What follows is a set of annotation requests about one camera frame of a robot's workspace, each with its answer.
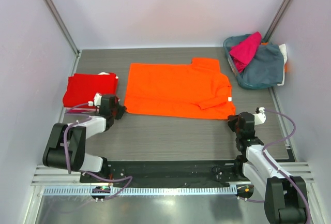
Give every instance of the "folded clothing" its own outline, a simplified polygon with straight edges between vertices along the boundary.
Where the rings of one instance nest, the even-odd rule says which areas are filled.
[[[217,120],[235,114],[229,79],[211,58],[193,58],[190,65],[131,64],[125,106],[131,114]]]
[[[244,41],[231,48],[229,54],[239,73],[252,61],[261,43],[262,36],[256,32],[248,36]]]
[[[242,77],[250,85],[275,86],[282,83],[284,57],[276,44],[259,46],[253,60],[245,68]]]
[[[109,74],[79,74],[75,73],[68,79],[67,91],[63,97],[63,105],[71,108],[76,105],[93,101],[96,93],[116,94],[118,77],[114,73]]]

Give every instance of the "gray table surface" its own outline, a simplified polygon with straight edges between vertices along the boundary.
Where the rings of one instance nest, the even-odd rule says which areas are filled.
[[[238,86],[223,48],[83,50],[77,73],[116,73],[119,77],[117,95],[124,102],[131,63],[190,64],[193,57],[220,60],[221,71],[232,84],[236,113],[253,113],[256,107],[275,109],[267,89],[250,91]],[[256,126],[256,131],[265,144],[282,138],[278,117],[274,114],[268,113],[266,123]],[[268,150],[276,159],[288,158],[284,144]],[[239,154],[235,146],[235,134],[226,121],[128,113],[115,121],[107,132],[88,139],[86,152],[108,160],[234,159]]]

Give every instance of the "orange long-sleeve shirt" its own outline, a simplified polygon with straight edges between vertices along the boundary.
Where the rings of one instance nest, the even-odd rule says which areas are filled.
[[[131,64],[125,106],[131,114],[217,120],[235,114],[229,79],[211,58],[196,57],[190,65]]]

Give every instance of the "white cloth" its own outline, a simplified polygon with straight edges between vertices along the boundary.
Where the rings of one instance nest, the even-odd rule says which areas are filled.
[[[283,86],[284,82],[285,82],[285,64],[288,61],[288,53],[286,51],[286,45],[285,44],[281,44],[279,46],[279,49],[280,49],[281,54],[283,54],[283,57],[284,57],[284,69],[283,69],[283,81],[282,81],[282,83],[278,83],[277,85],[278,86]]]

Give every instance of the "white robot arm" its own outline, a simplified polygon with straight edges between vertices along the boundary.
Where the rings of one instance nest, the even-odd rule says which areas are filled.
[[[264,149],[254,129],[255,125],[266,120],[264,108],[257,108],[256,112],[228,117],[228,126],[236,133],[237,149],[242,153],[236,158],[236,171],[241,177],[248,178],[264,198],[264,210],[270,223],[306,223],[305,203],[289,180],[295,183],[305,199],[306,183],[300,176],[292,176],[284,170]]]
[[[70,128],[67,135],[70,168],[72,171],[96,172],[101,177],[108,177],[109,167],[106,158],[93,156],[85,152],[86,139],[107,131],[124,114],[126,108],[119,105],[114,95],[96,94],[94,102],[98,113],[90,120]],[[45,166],[67,169],[67,158],[64,152],[64,133],[70,124],[56,123],[51,131],[42,162]]]

